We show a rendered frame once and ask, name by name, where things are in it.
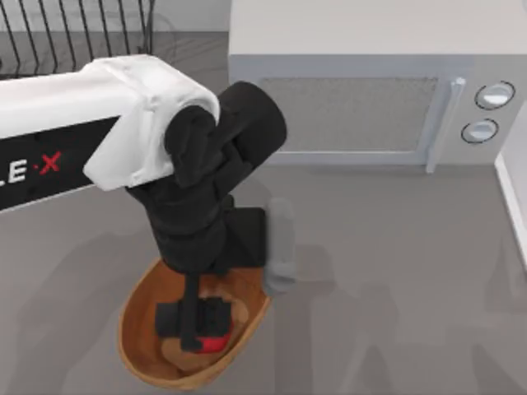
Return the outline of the microwave door with mesh window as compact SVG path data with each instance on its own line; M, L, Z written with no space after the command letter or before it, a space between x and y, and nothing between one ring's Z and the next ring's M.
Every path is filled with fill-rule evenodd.
M284 114L273 165L424 165L448 95L429 61L232 54L229 78L260 86Z

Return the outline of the small red object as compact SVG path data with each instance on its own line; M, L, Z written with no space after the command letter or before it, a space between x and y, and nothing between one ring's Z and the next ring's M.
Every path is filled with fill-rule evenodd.
M219 337L198 337L200 344L199 349L196 351L197 354L215 354L222 352L228 345L231 339L231 334L227 333Z

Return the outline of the large round microwave knob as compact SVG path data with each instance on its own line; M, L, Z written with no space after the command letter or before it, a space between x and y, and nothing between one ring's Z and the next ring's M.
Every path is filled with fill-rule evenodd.
M484 110L500 109L515 97L515 87L508 81L482 86L474 97L475 104Z

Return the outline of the pale grey rounded box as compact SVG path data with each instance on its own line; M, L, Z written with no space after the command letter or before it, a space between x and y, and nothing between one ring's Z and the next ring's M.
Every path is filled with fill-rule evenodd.
M267 260L263 270L263 289L270 297L288 292L296 283L296 232L291 203L273 198L266 209Z

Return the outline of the small round microwave knob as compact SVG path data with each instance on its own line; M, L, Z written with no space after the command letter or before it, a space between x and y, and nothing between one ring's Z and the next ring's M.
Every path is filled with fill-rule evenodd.
M496 121L486 118L476 122L467 123L461 130L461 138L468 144L483 144L492 140L499 132Z

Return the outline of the brown wooden basket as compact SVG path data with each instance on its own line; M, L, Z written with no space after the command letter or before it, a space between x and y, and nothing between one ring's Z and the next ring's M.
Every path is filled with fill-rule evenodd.
M119 317L119 354L124 366L137 378L153 387L176 390L197 390L211 383L244 350L261 324L271 298L263 289L264 270L236 269L224 286L231 288L246 303L250 312L243 331L232 337L227 347L215 354L197 354L199 367L178 369L161 354L161 341L155 331L155 309L158 303L181 301L184 296L185 276L157 260L141 277L131 292ZM207 274L201 276L200 289L215 286Z

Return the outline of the light brown bread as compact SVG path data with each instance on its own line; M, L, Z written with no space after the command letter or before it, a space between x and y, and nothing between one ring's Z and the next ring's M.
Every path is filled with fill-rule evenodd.
M183 351L179 338L168 338L161 341L161 354L178 369L192 370L199 367L198 355Z

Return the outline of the pale microwave oven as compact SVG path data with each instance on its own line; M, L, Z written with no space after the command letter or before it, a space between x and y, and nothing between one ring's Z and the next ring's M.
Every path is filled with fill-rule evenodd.
M492 165L527 104L527 0L232 0L228 62L232 54L429 61L447 90L466 79L438 166ZM515 97L480 109L478 90L499 81ZM499 132L468 144L462 128L482 119Z

